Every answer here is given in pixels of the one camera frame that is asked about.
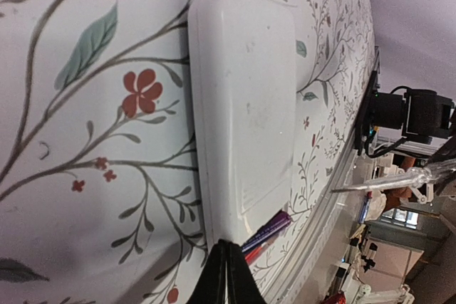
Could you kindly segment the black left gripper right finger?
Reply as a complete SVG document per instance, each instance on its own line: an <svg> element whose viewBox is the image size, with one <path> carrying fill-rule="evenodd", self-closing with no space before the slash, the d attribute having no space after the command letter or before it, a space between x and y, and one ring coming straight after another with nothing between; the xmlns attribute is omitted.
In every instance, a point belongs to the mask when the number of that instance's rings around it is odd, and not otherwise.
<svg viewBox="0 0 456 304"><path fill-rule="evenodd" d="M266 304L249 269L241 247L227 243L228 303Z"/></svg>

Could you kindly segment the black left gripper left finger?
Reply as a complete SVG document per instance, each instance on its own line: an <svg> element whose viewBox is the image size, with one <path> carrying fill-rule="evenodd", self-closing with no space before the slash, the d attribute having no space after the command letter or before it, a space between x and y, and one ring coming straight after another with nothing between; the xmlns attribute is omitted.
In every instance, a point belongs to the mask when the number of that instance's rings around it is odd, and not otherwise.
<svg viewBox="0 0 456 304"><path fill-rule="evenodd" d="M227 242L213 245L202 273L187 304L220 304L224 302L227 274Z"/></svg>

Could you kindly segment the red orange battery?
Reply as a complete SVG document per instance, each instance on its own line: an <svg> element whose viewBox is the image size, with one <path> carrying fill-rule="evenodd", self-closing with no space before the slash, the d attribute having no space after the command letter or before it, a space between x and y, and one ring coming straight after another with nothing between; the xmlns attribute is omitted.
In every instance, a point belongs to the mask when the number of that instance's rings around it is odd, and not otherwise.
<svg viewBox="0 0 456 304"><path fill-rule="evenodd" d="M255 262L255 260L258 259L258 257L260 257L260 255L268 249L268 247L270 246L270 243L269 242L265 242L261 245L258 245L256 246L255 248L253 248L252 250L250 250L248 253L245 253L245 261L247 262L248 265L251 265L253 264L253 262Z"/></svg>

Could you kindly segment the purple battery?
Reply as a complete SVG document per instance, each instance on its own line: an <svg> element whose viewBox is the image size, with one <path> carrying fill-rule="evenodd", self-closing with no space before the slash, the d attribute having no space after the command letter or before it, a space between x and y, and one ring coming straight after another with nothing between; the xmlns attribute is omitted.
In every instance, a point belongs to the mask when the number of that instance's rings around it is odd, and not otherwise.
<svg viewBox="0 0 456 304"><path fill-rule="evenodd" d="M263 225L249 240L241 247L242 253L247 253L271 237L285 229L291 223L291 216L285 211L278 211L276 215Z"/></svg>

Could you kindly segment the clear handle screwdriver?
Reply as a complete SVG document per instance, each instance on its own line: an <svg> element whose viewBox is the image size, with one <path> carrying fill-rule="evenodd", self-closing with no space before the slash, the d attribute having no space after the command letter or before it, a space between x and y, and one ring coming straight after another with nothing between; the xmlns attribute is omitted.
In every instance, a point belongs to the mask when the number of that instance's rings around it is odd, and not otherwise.
<svg viewBox="0 0 456 304"><path fill-rule="evenodd" d="M352 184L340 189L332 189L333 193L369 192L374 190L395 189L401 187L419 188L423 184L436 184L455 171L455 158L443 162L433 162L423 168L411 167L406 172L386 177L370 179L362 184Z"/></svg>

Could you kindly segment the white remote control back up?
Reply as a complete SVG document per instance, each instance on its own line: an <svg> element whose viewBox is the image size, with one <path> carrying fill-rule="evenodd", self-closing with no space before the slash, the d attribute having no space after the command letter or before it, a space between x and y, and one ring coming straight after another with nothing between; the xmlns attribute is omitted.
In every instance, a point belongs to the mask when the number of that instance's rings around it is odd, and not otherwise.
<svg viewBox="0 0 456 304"><path fill-rule="evenodd" d="M243 244L291 188L294 17L270 0L194 0L188 42L205 237Z"/></svg>

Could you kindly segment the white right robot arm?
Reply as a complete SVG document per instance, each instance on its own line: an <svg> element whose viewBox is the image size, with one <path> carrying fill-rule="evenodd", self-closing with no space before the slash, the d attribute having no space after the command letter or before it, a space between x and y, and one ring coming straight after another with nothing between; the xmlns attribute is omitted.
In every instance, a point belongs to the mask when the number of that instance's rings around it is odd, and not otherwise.
<svg viewBox="0 0 456 304"><path fill-rule="evenodd" d="M403 86L402 95L374 92L369 101L369 125L400 130L407 141L430 144L432 138L450 136L450 115L454 108L451 99L434 90L412 89Z"/></svg>

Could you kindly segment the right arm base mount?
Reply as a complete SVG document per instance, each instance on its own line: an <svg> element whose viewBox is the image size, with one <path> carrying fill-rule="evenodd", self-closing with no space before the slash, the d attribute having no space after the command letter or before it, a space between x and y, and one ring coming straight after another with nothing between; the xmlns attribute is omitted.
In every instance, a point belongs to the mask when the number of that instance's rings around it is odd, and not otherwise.
<svg viewBox="0 0 456 304"><path fill-rule="evenodd" d="M355 151L357 151L358 156L362 155L365 146L365 140L370 135L370 125L373 120L373 110L370 109L370 103L372 97L377 94L378 88L378 71L373 70L368 80L366 91L363 95L363 99L361 101L361 105L359 107L354 125L353 148Z"/></svg>

